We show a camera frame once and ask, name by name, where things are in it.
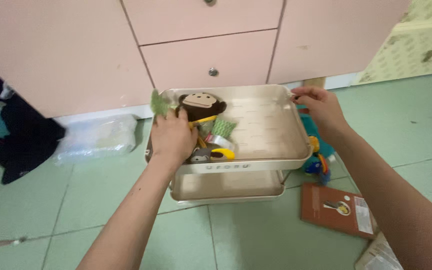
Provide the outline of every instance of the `storage tray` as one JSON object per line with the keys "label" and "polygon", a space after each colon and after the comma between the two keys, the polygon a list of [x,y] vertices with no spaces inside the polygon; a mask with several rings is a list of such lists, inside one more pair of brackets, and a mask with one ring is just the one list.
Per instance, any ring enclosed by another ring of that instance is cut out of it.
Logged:
{"label": "storage tray", "polygon": [[[181,95],[199,92],[227,103],[226,110],[218,116],[237,122],[230,138],[236,146],[236,159],[183,164],[178,174],[297,169],[312,155],[313,147],[296,106],[289,100],[287,87],[267,84],[169,89],[160,95],[176,105]],[[147,162],[150,156],[151,141],[147,145]]]}
{"label": "storage tray", "polygon": [[280,170],[177,175],[171,198],[182,205],[274,200],[284,192]]}

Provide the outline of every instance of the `monkey face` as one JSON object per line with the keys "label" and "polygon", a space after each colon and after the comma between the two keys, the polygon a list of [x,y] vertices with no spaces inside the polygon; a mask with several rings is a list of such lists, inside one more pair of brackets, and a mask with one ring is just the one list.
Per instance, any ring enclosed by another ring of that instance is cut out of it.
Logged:
{"label": "monkey face", "polygon": [[218,100],[212,95],[196,93],[186,96],[183,100],[183,104],[200,108],[210,108],[216,101]]}

